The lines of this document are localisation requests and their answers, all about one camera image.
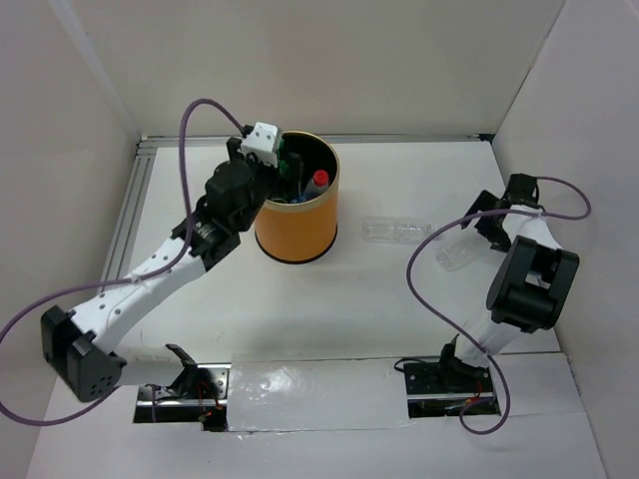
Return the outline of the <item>clear bottle without label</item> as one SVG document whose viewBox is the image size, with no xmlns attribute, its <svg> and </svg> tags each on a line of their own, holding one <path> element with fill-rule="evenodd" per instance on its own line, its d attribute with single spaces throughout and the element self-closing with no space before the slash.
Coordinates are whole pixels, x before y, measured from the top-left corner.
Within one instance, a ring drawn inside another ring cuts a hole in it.
<svg viewBox="0 0 639 479">
<path fill-rule="evenodd" d="M 361 232 L 369 242 L 419 244 L 434 232 L 434 226 L 418 218 L 363 217 Z"/>
</svg>

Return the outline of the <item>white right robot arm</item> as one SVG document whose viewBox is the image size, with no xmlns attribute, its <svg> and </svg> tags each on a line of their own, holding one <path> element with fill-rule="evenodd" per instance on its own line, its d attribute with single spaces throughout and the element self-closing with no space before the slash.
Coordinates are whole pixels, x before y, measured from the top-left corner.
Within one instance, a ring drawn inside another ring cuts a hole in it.
<svg viewBox="0 0 639 479">
<path fill-rule="evenodd" d="M 539 215 L 543 206 L 537 178 L 513 174 L 501 197 L 483 191 L 468 211 L 496 210 L 511 213 L 483 217 L 474 228 L 505 258 L 488 290 L 487 312 L 463 326 L 482 348 L 460 335 L 443 346 L 435 378 L 447 391 L 483 380 L 487 353 L 497 354 L 515 339 L 553 328 L 580 264 L 579 256 L 554 239 L 546 218 Z"/>
</svg>

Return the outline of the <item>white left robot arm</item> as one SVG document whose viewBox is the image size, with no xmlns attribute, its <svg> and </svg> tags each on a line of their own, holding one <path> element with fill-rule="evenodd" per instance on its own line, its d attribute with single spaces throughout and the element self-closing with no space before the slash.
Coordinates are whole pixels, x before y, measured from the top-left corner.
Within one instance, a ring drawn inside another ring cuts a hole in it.
<svg viewBox="0 0 639 479">
<path fill-rule="evenodd" d="M 44 358 L 81 402 L 102 398 L 119 384 L 137 383 L 137 360 L 116 352 L 124 336 L 237 248 L 265 201 L 304 170 L 301 154 L 284 139 L 253 147 L 249 139 L 231 138 L 227 148 L 228 160 L 207 180 L 195 210 L 125 284 L 70 311 L 53 306 L 42 315 Z"/>
</svg>

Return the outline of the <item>crushed green plastic bottle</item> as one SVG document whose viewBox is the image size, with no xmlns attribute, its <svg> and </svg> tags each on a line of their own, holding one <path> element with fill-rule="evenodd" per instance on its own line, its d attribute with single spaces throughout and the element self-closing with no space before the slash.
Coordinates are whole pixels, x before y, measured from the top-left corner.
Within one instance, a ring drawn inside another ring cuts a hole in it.
<svg viewBox="0 0 639 479">
<path fill-rule="evenodd" d="M 295 176 L 294 160 L 292 159 L 292 153 L 290 152 L 284 138 L 280 139 L 277 157 L 280 176 L 285 181 L 292 182 Z"/>
</svg>

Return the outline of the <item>small clear bottle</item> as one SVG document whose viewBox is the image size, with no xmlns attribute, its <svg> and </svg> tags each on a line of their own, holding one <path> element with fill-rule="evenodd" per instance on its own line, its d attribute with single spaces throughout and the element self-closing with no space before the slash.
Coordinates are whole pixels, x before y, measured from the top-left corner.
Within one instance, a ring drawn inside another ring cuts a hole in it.
<svg viewBox="0 0 639 479">
<path fill-rule="evenodd" d="M 486 241 L 480 236 L 457 237 L 446 240 L 437 250 L 435 259 L 447 272 L 458 271 L 479 259 L 486 250 Z"/>
</svg>

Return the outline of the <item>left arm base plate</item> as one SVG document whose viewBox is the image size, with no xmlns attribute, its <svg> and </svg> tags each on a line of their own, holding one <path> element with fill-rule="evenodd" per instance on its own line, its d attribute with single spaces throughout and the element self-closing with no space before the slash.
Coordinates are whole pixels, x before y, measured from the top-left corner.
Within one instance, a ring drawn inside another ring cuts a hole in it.
<svg viewBox="0 0 639 479">
<path fill-rule="evenodd" d="M 227 431 L 231 368 L 230 363 L 204 363 L 181 373 L 169 386 L 141 386 L 133 422 L 193 423 L 208 432 Z"/>
</svg>

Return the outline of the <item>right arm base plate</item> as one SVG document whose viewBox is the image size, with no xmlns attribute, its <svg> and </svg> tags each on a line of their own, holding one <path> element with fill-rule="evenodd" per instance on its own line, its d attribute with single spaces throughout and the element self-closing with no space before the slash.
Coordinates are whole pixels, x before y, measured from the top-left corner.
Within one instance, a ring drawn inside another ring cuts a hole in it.
<svg viewBox="0 0 639 479">
<path fill-rule="evenodd" d="M 479 404 L 467 414 L 500 413 L 488 372 L 481 378 L 456 373 L 443 374 L 436 362 L 415 359 L 398 362 L 394 369 L 403 374 L 408 417 L 411 419 L 457 416 L 464 406 L 476 401 Z"/>
</svg>

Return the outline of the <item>clear bottle red label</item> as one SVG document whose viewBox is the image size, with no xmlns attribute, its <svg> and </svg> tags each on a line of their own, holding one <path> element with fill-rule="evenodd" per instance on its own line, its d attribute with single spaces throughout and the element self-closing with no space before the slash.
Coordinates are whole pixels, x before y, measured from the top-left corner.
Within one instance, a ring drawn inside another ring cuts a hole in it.
<svg viewBox="0 0 639 479">
<path fill-rule="evenodd" d="M 316 170 L 309 179 L 304 191 L 303 200 L 310 201 L 325 193 L 330 186 L 330 176 L 326 170 Z"/>
</svg>

